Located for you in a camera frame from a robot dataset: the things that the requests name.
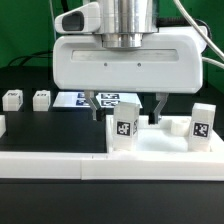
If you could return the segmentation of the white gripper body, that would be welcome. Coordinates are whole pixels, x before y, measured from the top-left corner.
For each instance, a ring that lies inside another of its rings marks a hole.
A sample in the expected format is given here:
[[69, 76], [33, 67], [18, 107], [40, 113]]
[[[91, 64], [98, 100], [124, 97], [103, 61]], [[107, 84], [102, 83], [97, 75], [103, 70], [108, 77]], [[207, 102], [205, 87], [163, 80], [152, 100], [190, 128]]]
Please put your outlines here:
[[98, 35], [59, 38], [53, 78], [61, 89], [195, 93], [203, 83], [203, 43], [190, 27], [145, 34], [137, 49], [106, 49]]

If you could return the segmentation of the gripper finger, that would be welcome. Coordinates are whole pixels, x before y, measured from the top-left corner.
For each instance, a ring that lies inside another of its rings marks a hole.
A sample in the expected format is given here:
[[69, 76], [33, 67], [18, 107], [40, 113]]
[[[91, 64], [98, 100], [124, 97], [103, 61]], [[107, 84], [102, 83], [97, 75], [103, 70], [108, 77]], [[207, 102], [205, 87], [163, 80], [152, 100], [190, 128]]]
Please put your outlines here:
[[92, 110], [92, 117], [95, 121], [98, 120], [98, 110], [100, 109], [100, 104], [96, 98], [96, 94], [92, 90], [85, 90], [84, 96]]
[[166, 105], [167, 99], [169, 94], [168, 93], [157, 93], [156, 94], [156, 101], [158, 102], [157, 106], [155, 107], [153, 112], [149, 113], [148, 117], [148, 124], [155, 125], [158, 124], [161, 120], [161, 111]]

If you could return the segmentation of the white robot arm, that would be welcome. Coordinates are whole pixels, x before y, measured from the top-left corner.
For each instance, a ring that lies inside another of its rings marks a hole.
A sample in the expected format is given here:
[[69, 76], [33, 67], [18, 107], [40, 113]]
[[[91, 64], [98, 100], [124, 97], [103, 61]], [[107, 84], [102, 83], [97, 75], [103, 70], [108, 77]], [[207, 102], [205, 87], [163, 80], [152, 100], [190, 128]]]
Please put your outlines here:
[[154, 93], [155, 118], [170, 93], [197, 92], [205, 45], [193, 28], [158, 25], [157, 15], [157, 0], [95, 0], [56, 17], [55, 84], [82, 90], [97, 121], [101, 91]]

